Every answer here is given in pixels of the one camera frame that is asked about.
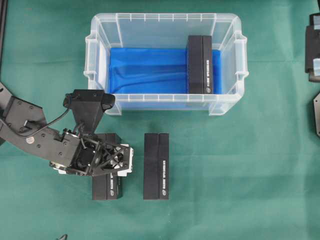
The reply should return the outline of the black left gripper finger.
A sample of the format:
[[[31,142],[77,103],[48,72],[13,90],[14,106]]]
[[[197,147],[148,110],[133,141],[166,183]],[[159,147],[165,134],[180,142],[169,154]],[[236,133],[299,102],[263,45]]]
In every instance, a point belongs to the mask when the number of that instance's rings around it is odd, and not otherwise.
[[[119,166],[116,167],[118,170],[116,175],[118,177],[126,177],[127,174],[133,170],[134,149],[128,144],[121,144],[121,146],[124,147],[124,149],[118,156]]]
[[[67,175],[68,174],[66,168],[59,168],[58,173],[60,175]]]

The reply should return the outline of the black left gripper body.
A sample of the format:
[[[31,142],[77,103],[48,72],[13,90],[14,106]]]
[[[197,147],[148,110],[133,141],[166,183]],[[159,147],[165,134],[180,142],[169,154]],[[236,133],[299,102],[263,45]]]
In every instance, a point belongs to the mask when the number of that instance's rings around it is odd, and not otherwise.
[[[100,140],[97,134],[83,136],[79,149],[68,166],[55,162],[50,162],[49,166],[57,171],[59,168],[66,168],[67,175],[97,177],[116,174],[120,152],[125,149],[121,144],[126,143]]]

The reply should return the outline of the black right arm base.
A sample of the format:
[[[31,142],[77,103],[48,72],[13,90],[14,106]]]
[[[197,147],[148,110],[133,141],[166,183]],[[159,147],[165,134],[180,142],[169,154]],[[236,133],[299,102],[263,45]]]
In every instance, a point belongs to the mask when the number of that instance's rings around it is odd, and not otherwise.
[[[313,109],[316,134],[320,137],[320,93],[313,99]]]

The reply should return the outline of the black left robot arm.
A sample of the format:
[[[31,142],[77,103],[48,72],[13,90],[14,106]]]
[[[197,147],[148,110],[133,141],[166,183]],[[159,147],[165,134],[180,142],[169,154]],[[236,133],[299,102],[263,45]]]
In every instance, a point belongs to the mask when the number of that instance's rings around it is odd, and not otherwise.
[[[43,108],[0,86],[0,141],[48,160],[63,175],[125,177],[133,170],[134,150],[96,134],[115,96],[104,90],[76,89],[63,100],[66,111],[47,122]]]

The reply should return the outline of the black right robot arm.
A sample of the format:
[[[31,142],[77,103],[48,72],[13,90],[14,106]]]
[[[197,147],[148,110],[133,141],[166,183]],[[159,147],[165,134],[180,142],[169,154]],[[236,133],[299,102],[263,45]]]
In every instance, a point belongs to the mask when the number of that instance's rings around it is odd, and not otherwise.
[[[309,16],[305,29],[305,72],[310,82],[320,82],[320,13]]]

